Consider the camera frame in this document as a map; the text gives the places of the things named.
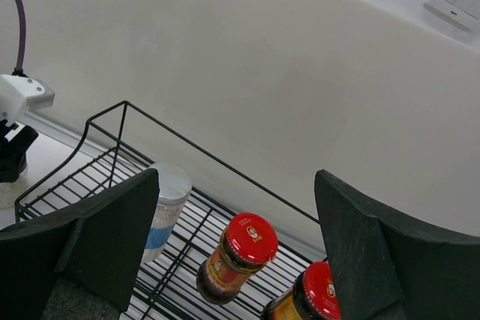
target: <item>gray fabric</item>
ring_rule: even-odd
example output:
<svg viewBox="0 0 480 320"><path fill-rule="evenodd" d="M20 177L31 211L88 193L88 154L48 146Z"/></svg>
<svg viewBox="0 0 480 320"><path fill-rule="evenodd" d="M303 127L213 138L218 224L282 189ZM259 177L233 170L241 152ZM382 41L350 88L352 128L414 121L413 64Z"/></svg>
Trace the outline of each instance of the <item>gray fabric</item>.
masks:
<svg viewBox="0 0 480 320"><path fill-rule="evenodd" d="M41 320L118 320L120 312L74 283L58 279Z"/></svg>

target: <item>silver lid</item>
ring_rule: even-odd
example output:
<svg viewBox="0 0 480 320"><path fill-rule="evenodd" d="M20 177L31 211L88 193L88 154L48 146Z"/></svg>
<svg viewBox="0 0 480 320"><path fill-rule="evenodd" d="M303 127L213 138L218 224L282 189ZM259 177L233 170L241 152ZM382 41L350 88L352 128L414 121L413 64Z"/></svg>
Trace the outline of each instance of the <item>silver lid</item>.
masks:
<svg viewBox="0 0 480 320"><path fill-rule="evenodd" d="M180 166L170 163L155 163L150 169L158 171L160 193L158 202L162 205L176 205L186 200L192 190L189 174Z"/></svg>

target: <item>jar label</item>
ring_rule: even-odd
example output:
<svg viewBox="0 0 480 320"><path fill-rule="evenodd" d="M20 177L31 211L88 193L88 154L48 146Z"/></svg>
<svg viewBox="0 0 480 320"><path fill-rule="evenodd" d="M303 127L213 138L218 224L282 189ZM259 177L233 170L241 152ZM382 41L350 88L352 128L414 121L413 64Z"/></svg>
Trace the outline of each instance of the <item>jar label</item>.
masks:
<svg viewBox="0 0 480 320"><path fill-rule="evenodd" d="M272 320L302 320L293 304L293 288L290 288L285 294L280 296L271 304Z"/></svg>
<svg viewBox="0 0 480 320"><path fill-rule="evenodd" d="M251 274L241 274L231 268L221 257L217 247L207 261L207 278L211 285L222 293L235 293L250 278Z"/></svg>
<svg viewBox="0 0 480 320"><path fill-rule="evenodd" d="M145 245L146 249L159 249L165 246L184 205L185 202L174 206L157 205Z"/></svg>

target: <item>blue label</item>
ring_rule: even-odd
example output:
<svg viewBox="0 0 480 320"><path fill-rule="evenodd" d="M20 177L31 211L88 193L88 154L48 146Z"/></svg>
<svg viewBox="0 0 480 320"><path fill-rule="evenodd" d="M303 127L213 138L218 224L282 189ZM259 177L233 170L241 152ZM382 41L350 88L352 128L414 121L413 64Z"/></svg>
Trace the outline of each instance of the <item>blue label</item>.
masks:
<svg viewBox="0 0 480 320"><path fill-rule="evenodd" d="M172 226L169 226L168 228L162 228L162 229L150 228L150 232L148 234L147 244L145 245L145 248L157 249L163 246L167 242L170 234L172 234L174 225L175 224L173 224Z"/></svg>

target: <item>black cable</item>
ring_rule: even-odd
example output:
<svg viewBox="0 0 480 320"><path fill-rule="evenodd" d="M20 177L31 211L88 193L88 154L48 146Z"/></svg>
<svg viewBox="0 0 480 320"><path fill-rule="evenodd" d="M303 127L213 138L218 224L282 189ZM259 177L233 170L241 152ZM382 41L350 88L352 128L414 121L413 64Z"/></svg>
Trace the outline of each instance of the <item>black cable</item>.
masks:
<svg viewBox="0 0 480 320"><path fill-rule="evenodd" d="M25 45L27 39L27 19L25 15L25 8L23 7L22 0L15 0L16 9L18 11L19 19L19 43L18 43L18 55L16 57L16 66L12 75L26 76L23 73L23 59L25 58Z"/></svg>

